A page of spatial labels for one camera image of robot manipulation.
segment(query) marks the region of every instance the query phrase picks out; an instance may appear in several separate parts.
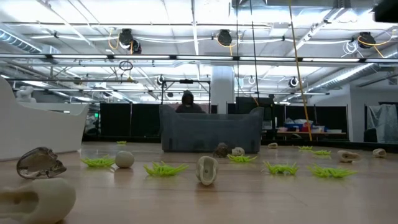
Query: wooden floor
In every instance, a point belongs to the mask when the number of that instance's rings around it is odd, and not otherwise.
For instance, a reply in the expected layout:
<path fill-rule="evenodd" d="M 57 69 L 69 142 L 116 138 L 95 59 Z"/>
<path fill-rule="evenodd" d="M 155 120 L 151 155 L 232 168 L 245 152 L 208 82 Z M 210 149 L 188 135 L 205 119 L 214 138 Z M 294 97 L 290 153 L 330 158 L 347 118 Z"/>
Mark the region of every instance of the wooden floor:
<path fill-rule="evenodd" d="M 88 169 L 80 157 L 115 155 L 132 151 L 132 169 Z M 214 185 L 203 187 L 195 177 L 195 164 L 204 154 L 164 154 L 160 144 L 94 142 L 82 145 L 80 153 L 62 154 L 68 170 L 59 175 L 76 187 L 75 207 L 62 223 L 397 223 L 398 155 L 375 159 L 371 152 L 357 151 L 363 160 L 339 164 L 336 151 L 331 159 L 317 159 L 296 147 L 266 149 L 252 164 L 233 164 L 218 159 L 220 169 Z M 143 165 L 165 161 L 189 169 L 178 176 L 147 176 Z M 297 162 L 296 177 L 261 172 L 263 161 Z M 358 174 L 345 180 L 313 177 L 306 166 L 346 167 Z M 16 162 L 0 162 L 0 186 L 16 187 L 22 180 Z"/>

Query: small stone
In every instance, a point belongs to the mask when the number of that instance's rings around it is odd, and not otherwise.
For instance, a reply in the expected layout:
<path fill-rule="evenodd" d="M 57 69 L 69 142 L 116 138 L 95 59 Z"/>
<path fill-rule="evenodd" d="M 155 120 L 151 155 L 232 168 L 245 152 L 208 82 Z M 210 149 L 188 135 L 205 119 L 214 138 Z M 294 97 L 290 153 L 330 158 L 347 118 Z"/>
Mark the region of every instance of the small stone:
<path fill-rule="evenodd" d="M 17 173 L 25 179 L 51 178 L 67 170 L 58 156 L 47 147 L 37 147 L 24 154 L 17 163 Z"/>
<path fill-rule="evenodd" d="M 120 151 L 116 154 L 114 163 L 120 168 L 130 168 L 134 163 L 134 156 L 131 152 Z"/>
<path fill-rule="evenodd" d="M 225 158 L 228 155 L 228 146 L 227 144 L 221 142 L 218 144 L 217 148 L 213 152 L 214 157 Z"/>
<path fill-rule="evenodd" d="M 232 156 L 244 156 L 244 149 L 241 147 L 236 147 L 232 149 Z"/>

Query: white curved object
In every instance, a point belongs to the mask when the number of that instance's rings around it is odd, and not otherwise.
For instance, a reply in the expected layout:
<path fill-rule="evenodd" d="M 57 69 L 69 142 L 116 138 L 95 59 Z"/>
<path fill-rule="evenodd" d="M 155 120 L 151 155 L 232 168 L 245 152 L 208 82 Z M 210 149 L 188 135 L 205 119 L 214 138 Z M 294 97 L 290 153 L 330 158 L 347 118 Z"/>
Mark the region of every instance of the white curved object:
<path fill-rule="evenodd" d="M 18 159 L 41 146 L 53 149 L 54 153 L 80 149 L 88 105 L 52 104 L 79 108 L 76 113 L 67 110 L 71 113 L 66 114 L 39 109 L 41 103 L 19 103 L 10 84 L 1 77 L 0 104 L 0 161 Z"/>
<path fill-rule="evenodd" d="M 134 156 L 131 152 L 120 151 L 116 154 L 114 163 L 120 168 L 130 168 L 134 163 Z"/>
<path fill-rule="evenodd" d="M 268 148 L 269 149 L 277 149 L 278 148 L 278 143 L 276 143 L 276 142 L 270 143 L 270 144 L 268 144 Z"/>
<path fill-rule="evenodd" d="M 353 162 L 361 160 L 361 156 L 358 153 L 353 153 L 346 150 L 338 151 L 337 155 L 340 162 Z"/>
<path fill-rule="evenodd" d="M 373 150 L 373 156 L 376 158 L 386 158 L 387 153 L 386 153 L 386 150 L 384 150 L 384 149 L 375 149 L 375 150 Z"/>
<path fill-rule="evenodd" d="M 208 186 L 217 178 L 218 162 L 210 156 L 202 156 L 197 162 L 196 175 L 198 180 Z"/>
<path fill-rule="evenodd" d="M 232 149 L 232 156 L 244 156 L 244 149 L 241 147 L 236 147 Z"/>
<path fill-rule="evenodd" d="M 54 224 L 69 214 L 75 201 L 75 189 L 66 180 L 34 180 L 18 189 L 0 191 L 0 219 Z"/>
<path fill-rule="evenodd" d="M 17 91 L 17 101 L 25 103 L 36 103 L 36 99 L 32 98 L 33 87 L 21 86 L 20 90 Z"/>

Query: white round object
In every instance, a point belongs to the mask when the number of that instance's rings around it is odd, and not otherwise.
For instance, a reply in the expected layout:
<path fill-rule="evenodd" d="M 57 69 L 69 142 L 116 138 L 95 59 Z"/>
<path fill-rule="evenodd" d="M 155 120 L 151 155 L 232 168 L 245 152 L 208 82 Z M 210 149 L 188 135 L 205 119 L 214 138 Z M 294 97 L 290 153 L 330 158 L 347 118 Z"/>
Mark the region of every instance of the white round object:
<path fill-rule="evenodd" d="M 131 152 L 120 151 L 116 154 L 114 163 L 120 168 L 129 168 L 134 163 L 134 156 Z"/>

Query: ceiling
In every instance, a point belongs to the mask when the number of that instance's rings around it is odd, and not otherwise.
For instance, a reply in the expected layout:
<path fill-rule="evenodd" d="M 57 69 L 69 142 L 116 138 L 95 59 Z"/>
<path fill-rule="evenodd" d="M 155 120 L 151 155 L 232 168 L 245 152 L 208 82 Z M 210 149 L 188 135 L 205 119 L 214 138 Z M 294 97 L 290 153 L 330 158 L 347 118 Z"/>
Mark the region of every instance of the ceiling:
<path fill-rule="evenodd" d="M 44 1 L 42 2 L 41 4 L 39 1 L 32 0 L 2 0 L 0 1 L 0 21 L 7 29 L 32 45 L 39 47 L 49 45 L 62 54 L 130 54 L 128 50 L 120 47 L 112 49 L 116 46 L 115 38 L 121 29 L 130 28 L 134 38 L 141 44 L 143 55 L 294 56 L 291 54 L 294 48 L 292 29 L 288 24 L 289 7 L 276 6 L 277 1 L 268 1 L 269 5 L 266 5 L 265 1 L 253 0 L 252 12 L 249 7 L 250 1 L 240 1 L 241 5 L 237 8 L 236 3 L 229 0 L 195 0 L 192 1 L 193 4 L 191 1 L 183 0 L 50 0 L 47 2 L 51 10 L 44 6 L 46 4 Z M 330 6 L 327 4 L 333 2 L 332 0 L 313 1 L 317 2 L 316 4 L 309 0 L 297 2 L 298 6 L 292 7 L 296 41 L 299 43 L 303 36 L 315 30 L 311 38 L 298 47 L 299 57 L 349 58 L 375 55 L 377 52 L 373 47 L 358 48 L 347 54 L 345 49 L 352 50 L 352 47 L 347 47 L 346 42 L 352 37 L 357 37 L 360 32 L 371 32 L 378 43 L 389 41 L 379 47 L 381 51 L 396 42 L 395 36 L 392 37 L 396 24 L 373 21 L 371 12 L 373 1 L 352 1 L 353 6 L 360 7 L 339 11 L 341 13 L 326 24 L 321 22 L 332 10 L 332 3 Z M 303 7 L 301 3 L 311 5 Z M 234 46 L 231 52 L 229 47 L 221 46 L 216 38 L 212 39 L 216 37 L 220 29 L 229 29 L 235 43 L 240 36 L 239 44 Z M 0 42 L 0 53 L 26 52 Z M 13 61 L 28 66 L 42 75 L 50 76 L 55 73 L 56 78 L 60 79 L 75 77 L 116 79 L 115 66 L 106 65 L 106 62 L 103 63 L 105 65 L 98 67 L 53 66 L 51 71 L 50 66 L 46 66 L 48 64 L 40 60 L 27 61 L 16 58 Z M 156 79 L 160 75 L 169 80 L 183 78 L 210 80 L 213 75 L 212 67 L 217 66 L 211 62 L 177 63 L 176 65 L 176 62 L 171 61 L 167 62 L 168 64 L 157 62 L 159 66 L 151 67 L 148 66 L 150 63 L 150 60 L 133 61 L 134 68 L 130 72 L 124 72 L 124 78 L 131 76 L 139 83 L 108 83 L 106 88 L 156 90 L 159 89 Z M 0 65 L 9 66 L 7 62 Z M 256 75 L 259 91 L 297 91 L 288 86 L 289 79 L 297 76 L 294 63 L 258 65 L 257 67 L 239 64 L 239 69 L 237 63 L 229 64 L 229 66 L 233 67 L 236 78 L 240 79 L 242 91 L 256 91 L 256 84 L 249 83 L 249 79 L 255 78 Z M 344 65 L 305 65 L 300 66 L 300 74 L 304 86 L 308 86 L 344 67 Z M 118 78 L 122 73 L 121 70 L 116 72 Z M 43 78 L 42 75 L 35 75 L 32 72 L 26 75 Z M 61 84 L 68 88 L 93 87 L 92 84 L 88 86 L 87 83 L 82 86 L 71 83 Z M 179 83 L 174 84 L 169 90 L 185 89 L 204 90 L 200 85 Z M 95 96 L 96 100 L 101 99 L 100 95 L 91 94 L 91 96 Z M 204 91 L 195 94 L 195 97 L 206 100 L 208 94 Z M 158 93 L 151 96 L 147 93 L 124 92 L 123 98 L 118 99 L 145 102 L 155 101 L 155 98 L 159 98 Z M 175 94 L 174 97 L 168 99 L 179 100 L 180 96 Z"/>

